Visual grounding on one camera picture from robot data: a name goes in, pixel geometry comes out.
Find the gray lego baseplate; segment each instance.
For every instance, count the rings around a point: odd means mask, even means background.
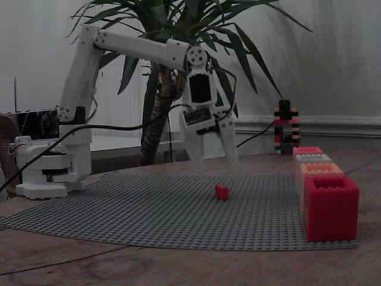
[[[215,184],[229,187],[218,201]],[[291,174],[115,173],[67,198],[3,217],[7,228],[140,247],[205,250],[328,250],[356,241],[306,243]]]

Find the potted plant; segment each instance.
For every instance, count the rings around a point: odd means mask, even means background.
[[[248,56],[261,67],[267,79],[280,94],[266,64],[246,33],[233,21],[234,17],[247,9],[257,5],[266,5],[283,14],[285,17],[309,30],[296,21],[288,13],[272,5],[278,0],[92,0],[83,5],[71,18],[75,24],[72,34],[81,20],[86,19],[86,24],[103,22],[103,29],[113,25],[123,25],[127,29],[135,29],[140,32],[140,37],[153,41],[166,42],[168,39],[176,39],[188,42],[191,45],[205,45],[210,50],[217,52],[216,45],[220,45],[230,55],[234,51],[238,61],[245,72],[253,90],[257,92],[254,78],[248,62]],[[94,7],[105,5],[100,13],[89,15]],[[139,30],[129,24],[130,19],[141,22],[143,30]],[[104,55],[101,67],[116,59],[119,54],[109,52]],[[126,57],[120,85],[121,93],[129,84],[132,74],[139,62],[138,58]],[[216,58],[211,57],[213,67],[220,65]],[[143,123],[156,118],[158,114],[167,111],[172,102],[182,96],[186,85],[186,75],[172,70],[158,63],[151,63],[151,72],[145,92]],[[227,75],[216,70],[221,87],[230,104],[233,102],[233,91]],[[142,147],[138,158],[138,165],[144,166],[154,162],[155,153],[160,143],[161,135],[166,123],[166,118],[156,121],[146,130],[143,130]]]

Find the red lego block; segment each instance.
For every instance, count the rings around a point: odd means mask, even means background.
[[[216,197],[218,200],[226,201],[229,198],[229,188],[223,184],[217,184]]]
[[[360,192],[347,176],[305,179],[304,227],[307,242],[354,240]]]
[[[282,136],[281,135],[275,135],[275,143],[281,143]]]
[[[285,124],[292,124],[292,120],[274,120],[274,127],[282,127]]]

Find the wooden table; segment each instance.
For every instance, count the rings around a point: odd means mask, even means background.
[[[169,250],[0,231],[0,285],[381,285],[381,151],[337,150],[328,155],[361,190],[360,247],[350,250],[239,252]],[[290,172],[292,157],[241,158],[243,172]],[[208,173],[226,173],[223,159]],[[126,173],[192,173],[189,162],[128,169]],[[88,182],[100,179],[92,176]],[[0,204],[7,216],[40,201]]]

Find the white robotic arm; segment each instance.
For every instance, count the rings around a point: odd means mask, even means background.
[[[230,115],[219,120],[229,108],[215,107],[217,90],[212,73],[206,69],[208,55],[198,46],[171,39],[167,43],[159,43],[84,25],[61,103],[57,107],[60,137],[85,124],[89,118],[99,65],[105,51],[153,61],[188,74],[183,97],[191,110],[180,115],[180,123],[189,157],[203,176],[201,135],[211,129],[217,130],[230,171],[236,173],[238,157],[234,146],[233,120]],[[47,148],[33,145],[29,136],[18,137],[15,142],[20,145],[17,150],[19,168]],[[23,183],[16,187],[17,194],[29,198],[65,197],[69,191],[81,189],[80,181],[91,174],[90,143],[89,129],[70,135],[54,152],[42,156],[23,171]]]

